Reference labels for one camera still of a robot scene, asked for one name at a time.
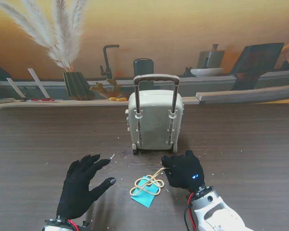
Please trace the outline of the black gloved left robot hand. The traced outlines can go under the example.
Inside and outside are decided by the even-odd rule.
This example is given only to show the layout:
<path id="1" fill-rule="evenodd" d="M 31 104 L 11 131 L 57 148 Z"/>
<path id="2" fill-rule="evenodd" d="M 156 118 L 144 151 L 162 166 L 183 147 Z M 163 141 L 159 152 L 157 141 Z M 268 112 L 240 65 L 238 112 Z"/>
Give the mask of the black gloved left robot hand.
<path id="1" fill-rule="evenodd" d="M 68 219 L 80 218 L 107 189 L 115 184 L 116 179 L 110 177 L 94 189 L 89 189 L 90 181 L 97 171 L 110 162 L 111 159 L 101 159 L 100 155 L 96 154 L 87 155 L 70 165 L 56 211 L 59 219 L 65 222 Z"/>

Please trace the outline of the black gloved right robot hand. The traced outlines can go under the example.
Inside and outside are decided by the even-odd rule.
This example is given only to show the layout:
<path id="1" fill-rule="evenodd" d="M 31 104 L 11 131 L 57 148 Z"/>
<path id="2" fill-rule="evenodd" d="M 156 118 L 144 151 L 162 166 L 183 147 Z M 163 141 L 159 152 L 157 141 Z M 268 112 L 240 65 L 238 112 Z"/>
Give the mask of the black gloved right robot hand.
<path id="1" fill-rule="evenodd" d="M 193 193 L 197 192 L 200 187 L 203 188 L 204 171 L 193 151 L 187 150 L 184 155 L 170 157 L 165 155 L 161 158 L 161 163 L 165 167 L 164 172 L 170 186 Z"/>

